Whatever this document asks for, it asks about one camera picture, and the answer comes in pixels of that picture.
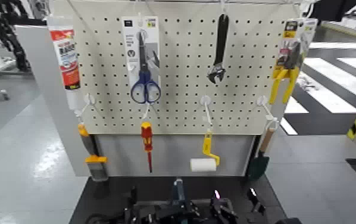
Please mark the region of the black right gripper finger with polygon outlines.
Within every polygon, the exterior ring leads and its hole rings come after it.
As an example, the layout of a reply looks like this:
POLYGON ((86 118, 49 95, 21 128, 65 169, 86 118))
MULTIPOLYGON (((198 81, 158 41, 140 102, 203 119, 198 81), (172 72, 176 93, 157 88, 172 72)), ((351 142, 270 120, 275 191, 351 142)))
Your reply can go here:
POLYGON ((249 188, 246 193, 249 201, 252 203, 252 212, 264 214, 266 207, 262 205, 261 201, 258 199, 258 195, 254 188, 249 188))
POLYGON ((211 198, 210 211, 217 220, 227 220, 228 218, 227 207, 223 205, 220 194, 217 190, 214 191, 211 198))

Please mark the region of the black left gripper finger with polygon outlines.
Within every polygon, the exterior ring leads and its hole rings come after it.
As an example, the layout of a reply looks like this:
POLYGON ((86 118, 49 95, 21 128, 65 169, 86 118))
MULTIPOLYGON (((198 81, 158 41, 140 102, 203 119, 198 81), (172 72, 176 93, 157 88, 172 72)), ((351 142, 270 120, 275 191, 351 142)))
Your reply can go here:
POLYGON ((95 191, 93 193, 94 198, 103 199, 109 196, 110 194, 109 181, 94 182, 94 184, 95 184, 95 191))
POLYGON ((129 197, 129 208, 133 208, 138 201, 138 189, 137 187, 133 186, 130 190, 130 197, 129 197))

